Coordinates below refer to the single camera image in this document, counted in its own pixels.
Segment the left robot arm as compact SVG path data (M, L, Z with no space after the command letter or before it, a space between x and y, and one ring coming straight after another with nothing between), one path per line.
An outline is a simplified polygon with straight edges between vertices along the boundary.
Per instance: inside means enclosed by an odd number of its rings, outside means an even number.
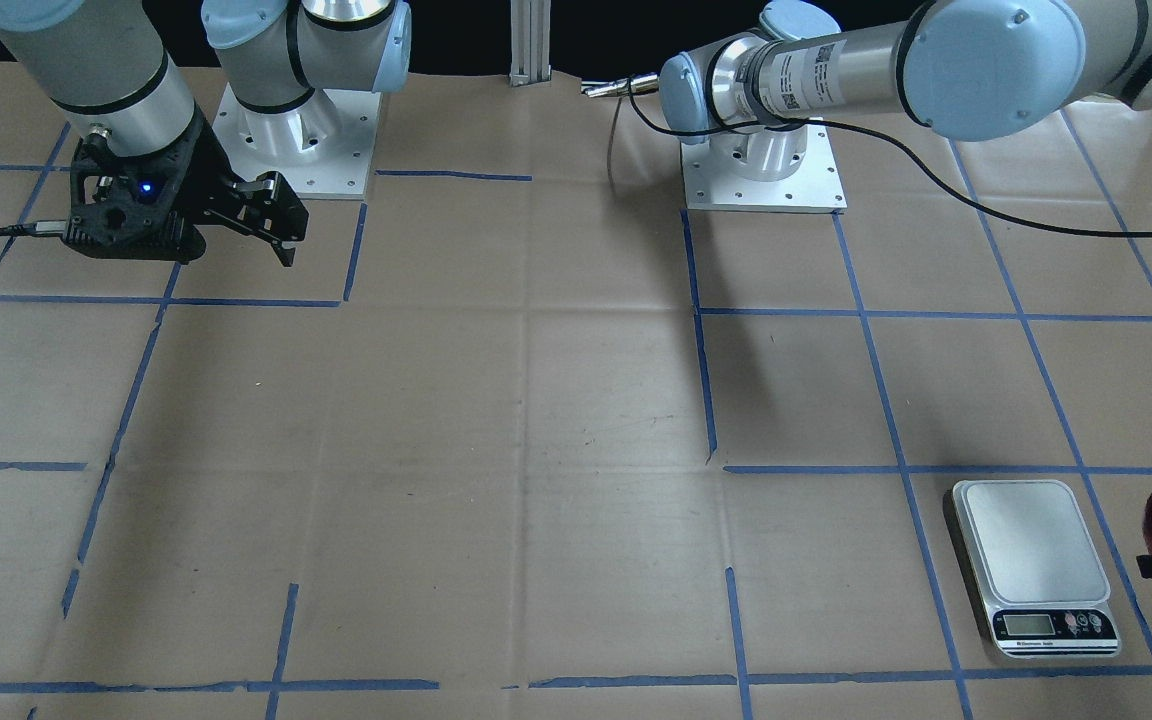
M925 1L904 22L841 31L804 1L687 51L655 92L684 150L690 209L840 213L828 129L900 111L954 142L1009 137L1102 94L1152 109L1152 1Z

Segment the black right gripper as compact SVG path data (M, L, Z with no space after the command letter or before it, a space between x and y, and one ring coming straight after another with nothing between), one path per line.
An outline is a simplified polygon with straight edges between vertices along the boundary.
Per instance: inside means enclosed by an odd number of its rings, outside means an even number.
M308 209L280 172L238 182L200 109L168 146L115 156L94 127L70 161L70 210L61 242L88 258L191 263L205 253L200 225L260 240L291 268Z

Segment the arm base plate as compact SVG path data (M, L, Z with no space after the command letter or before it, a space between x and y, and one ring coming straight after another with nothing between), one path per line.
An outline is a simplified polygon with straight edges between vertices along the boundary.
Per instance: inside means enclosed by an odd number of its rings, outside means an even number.
M836 214L844 183L827 129L723 132L681 146L687 209Z
M274 170L301 199L364 200L384 99L329 88L298 108L270 114L248 109L228 85L212 131L247 181Z

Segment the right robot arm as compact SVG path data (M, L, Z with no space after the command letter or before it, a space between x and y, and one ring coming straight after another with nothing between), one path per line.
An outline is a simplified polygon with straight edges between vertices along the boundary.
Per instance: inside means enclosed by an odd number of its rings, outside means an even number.
M238 106L233 167L141 1L0 1L0 41L78 143L70 210L20 232L108 260L187 264L205 225L268 243L283 266L308 210L285 172L351 156L333 94L392 94L410 68L404 1L206 1L206 40Z

